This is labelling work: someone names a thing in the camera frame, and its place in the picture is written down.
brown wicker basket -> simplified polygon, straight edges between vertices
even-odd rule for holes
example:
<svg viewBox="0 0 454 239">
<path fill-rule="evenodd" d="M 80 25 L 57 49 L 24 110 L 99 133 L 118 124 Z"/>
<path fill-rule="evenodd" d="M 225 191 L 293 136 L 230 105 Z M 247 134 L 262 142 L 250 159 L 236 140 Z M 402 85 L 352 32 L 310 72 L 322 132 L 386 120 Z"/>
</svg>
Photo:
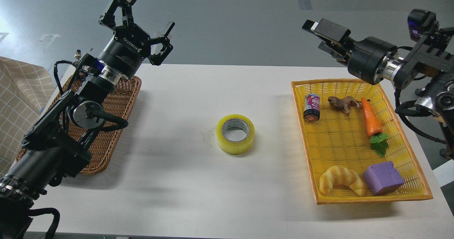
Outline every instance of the brown wicker basket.
<svg viewBox="0 0 454 239">
<path fill-rule="evenodd" d="M 66 81 L 63 89 L 66 89 L 68 84 L 69 79 L 68 81 Z M 81 81 L 75 80 L 71 89 L 73 91 L 77 91 L 81 85 Z M 108 94 L 106 99 L 104 100 L 104 110 L 107 113 L 128 120 L 141 85 L 142 81 L 139 77 L 134 76 L 132 79 L 121 78 L 120 81 L 118 81 L 118 83 L 115 85 L 115 92 Z M 55 97 L 52 104 L 54 104 L 58 100 L 58 98 L 60 98 L 60 94 Z M 112 125 L 112 122 L 107 122 L 105 124 L 105 126 L 110 125 Z M 85 131 L 85 129 L 80 128 L 70 122 L 68 134 L 73 139 L 77 140 Z M 79 174 L 91 175 L 104 171 L 107 168 L 107 165 L 109 165 L 110 158 L 112 157 L 112 153 L 115 149 L 115 146 L 117 145 L 122 131 L 123 130 L 117 130 L 113 132 L 100 132 L 90 147 L 90 151 L 93 153 L 91 161 Z M 16 155 L 16 160 L 19 160 L 25 154 L 25 152 L 25 150 L 21 150 Z"/>
</svg>

yellow tape roll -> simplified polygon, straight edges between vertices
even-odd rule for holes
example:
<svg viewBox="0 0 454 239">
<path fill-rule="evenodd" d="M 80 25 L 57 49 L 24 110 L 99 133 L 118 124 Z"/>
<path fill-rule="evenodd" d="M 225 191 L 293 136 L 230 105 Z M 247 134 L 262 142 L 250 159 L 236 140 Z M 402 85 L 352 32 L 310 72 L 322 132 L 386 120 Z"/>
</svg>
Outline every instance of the yellow tape roll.
<svg viewBox="0 0 454 239">
<path fill-rule="evenodd" d="M 239 141 L 227 139 L 224 134 L 229 130 L 243 130 L 246 137 Z M 223 117 L 216 127 L 217 144 L 226 153 L 239 155 L 248 151 L 254 142 L 255 129 L 253 123 L 243 115 L 232 114 Z"/>
</svg>

purple sponge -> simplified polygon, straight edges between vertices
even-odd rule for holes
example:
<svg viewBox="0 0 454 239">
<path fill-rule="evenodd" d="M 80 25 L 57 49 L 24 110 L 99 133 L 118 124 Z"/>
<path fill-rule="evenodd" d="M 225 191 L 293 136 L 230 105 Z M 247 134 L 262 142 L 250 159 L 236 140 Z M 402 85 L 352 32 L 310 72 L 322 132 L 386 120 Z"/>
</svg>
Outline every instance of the purple sponge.
<svg viewBox="0 0 454 239">
<path fill-rule="evenodd" d="M 363 177 L 373 195 L 393 192 L 405 183 L 392 161 L 370 165 Z"/>
</svg>

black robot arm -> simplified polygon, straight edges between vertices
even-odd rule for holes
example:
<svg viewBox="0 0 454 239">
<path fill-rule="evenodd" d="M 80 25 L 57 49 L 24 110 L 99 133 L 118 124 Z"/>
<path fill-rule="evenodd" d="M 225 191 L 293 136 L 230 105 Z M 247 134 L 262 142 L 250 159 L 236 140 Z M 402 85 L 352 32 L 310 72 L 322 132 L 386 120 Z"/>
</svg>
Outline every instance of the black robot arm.
<svg viewBox="0 0 454 239">
<path fill-rule="evenodd" d="M 398 47 L 367 37 L 354 41 L 350 30 L 326 19 L 320 22 L 307 20 L 302 29 L 323 41 L 319 48 L 339 63 L 347 66 L 350 74 L 377 84 L 383 79 L 396 87 L 396 113 L 417 134 L 447 144 L 446 157 L 454 158 L 454 57 L 444 51 L 454 34 L 454 28 L 439 29 L 435 13 L 415 9 L 407 18 L 410 38 L 416 42 L 410 53 L 399 57 Z M 406 88 L 418 73 L 431 77 L 418 100 L 399 101 L 400 91 Z M 406 116 L 433 116 L 440 122 L 445 140 L 436 139 L 416 129 Z"/>
<path fill-rule="evenodd" d="M 151 39 L 133 21 L 131 6 L 137 0 L 113 0 L 99 19 L 99 24 L 115 31 L 98 58 L 89 54 L 80 56 L 72 65 L 76 67 L 66 92 L 32 126 L 22 140 L 26 150 L 23 157 L 0 179 L 0 239 L 20 239 L 28 229 L 32 216 L 51 213 L 54 222 L 46 238 L 52 238 L 60 215 L 53 208 L 31 210 L 34 201 L 46 194 L 47 185 L 57 186 L 63 177 L 75 177 L 90 162 L 89 147 L 101 131 L 123 129 L 128 122 L 108 114 L 102 107 L 109 93 L 121 77 L 131 79 L 143 60 L 150 57 L 160 65 L 172 50 L 168 35 L 175 25 L 171 23 L 161 37 Z M 121 7 L 123 24 L 115 25 L 115 10 Z M 162 44 L 161 53 L 151 55 L 151 45 Z M 85 79 L 77 92 L 70 89 L 76 77 Z M 68 135 L 67 122 L 86 129 L 79 138 Z M 105 127 L 106 121 L 113 122 Z"/>
</svg>

checkered cloth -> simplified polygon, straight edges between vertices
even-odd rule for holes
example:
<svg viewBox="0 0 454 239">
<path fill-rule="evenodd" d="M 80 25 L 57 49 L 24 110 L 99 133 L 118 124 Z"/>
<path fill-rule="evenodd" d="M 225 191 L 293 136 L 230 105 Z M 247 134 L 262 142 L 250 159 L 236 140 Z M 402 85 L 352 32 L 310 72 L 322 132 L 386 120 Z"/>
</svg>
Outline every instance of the checkered cloth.
<svg viewBox="0 0 454 239">
<path fill-rule="evenodd" d="M 46 69 L 0 56 L 0 177 L 54 90 Z"/>
</svg>

